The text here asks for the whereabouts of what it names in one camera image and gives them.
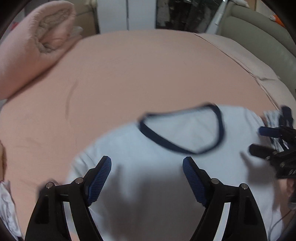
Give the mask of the person's right hand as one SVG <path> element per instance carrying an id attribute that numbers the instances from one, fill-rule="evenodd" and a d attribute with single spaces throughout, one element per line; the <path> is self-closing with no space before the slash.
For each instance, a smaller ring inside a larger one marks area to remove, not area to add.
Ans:
<path id="1" fill-rule="evenodd" d="M 292 212 L 288 213 L 290 211 L 288 203 L 290 197 L 293 195 L 295 191 L 295 179 L 279 179 L 278 184 L 280 187 L 280 211 L 282 217 L 284 217 L 287 214 L 287 216 L 283 219 L 284 224 L 287 225 L 287 223 L 292 218 Z"/>

